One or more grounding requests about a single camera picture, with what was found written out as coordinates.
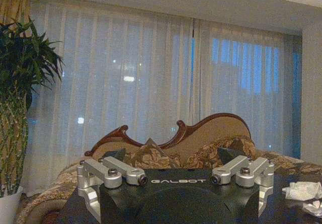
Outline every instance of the white pot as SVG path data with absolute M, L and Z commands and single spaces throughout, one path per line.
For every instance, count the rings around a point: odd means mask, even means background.
M 22 187 L 16 194 L 0 198 L 0 224 L 13 224 L 17 213 Z

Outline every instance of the crumpled paper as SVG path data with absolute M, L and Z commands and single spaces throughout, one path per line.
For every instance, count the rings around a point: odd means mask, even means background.
M 320 182 L 291 182 L 289 187 L 282 189 L 285 199 L 290 200 L 311 200 L 322 198 L 322 187 Z
M 303 211 L 316 216 L 318 218 L 322 218 L 322 203 L 319 200 L 314 201 L 312 204 L 303 204 Z

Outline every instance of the sheer white curtain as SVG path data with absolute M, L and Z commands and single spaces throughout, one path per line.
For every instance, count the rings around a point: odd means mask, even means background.
M 237 114 L 257 148 L 294 155 L 300 139 L 300 39 L 202 20 L 195 25 L 194 121 Z
M 45 189 L 65 166 L 123 124 L 164 143 L 189 123 L 189 18 L 76 0 L 32 0 L 31 18 L 63 56 L 62 82 L 37 88 L 23 186 Z

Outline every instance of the bolt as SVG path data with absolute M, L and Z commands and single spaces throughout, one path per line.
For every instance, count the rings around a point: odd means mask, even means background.
M 242 167 L 242 168 L 240 169 L 240 173 L 241 173 L 242 175 L 250 175 L 250 174 L 251 174 L 251 170 L 250 170 L 248 167 Z
M 213 175 L 210 177 L 210 180 L 214 185 L 219 185 L 221 178 L 219 175 Z
M 141 175 L 138 179 L 139 185 L 143 186 L 147 183 L 147 176 Z
M 118 172 L 117 169 L 110 168 L 107 173 L 109 176 L 116 176 Z

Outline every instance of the silver metal bracket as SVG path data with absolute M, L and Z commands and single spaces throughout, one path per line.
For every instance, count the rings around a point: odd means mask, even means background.
M 239 155 L 229 161 L 222 167 L 212 170 L 211 181 L 213 184 L 225 185 L 230 183 L 231 177 L 237 173 L 242 167 L 248 167 L 249 160 L 247 157 Z
M 238 186 L 250 188 L 255 183 L 259 185 L 258 212 L 260 216 L 266 207 L 268 196 L 273 194 L 274 164 L 265 158 L 249 161 L 245 156 L 238 156 L 224 166 L 214 168 L 211 181 L 218 185 L 228 184 L 233 175 L 235 175 L 235 182 Z
M 115 189 L 122 185 L 122 177 L 130 185 L 147 183 L 143 169 L 134 168 L 114 157 L 100 159 L 100 162 L 87 159 L 77 166 L 78 195 L 85 199 L 87 210 L 99 223 L 101 223 L 100 202 L 94 186 L 104 183 L 106 188 Z

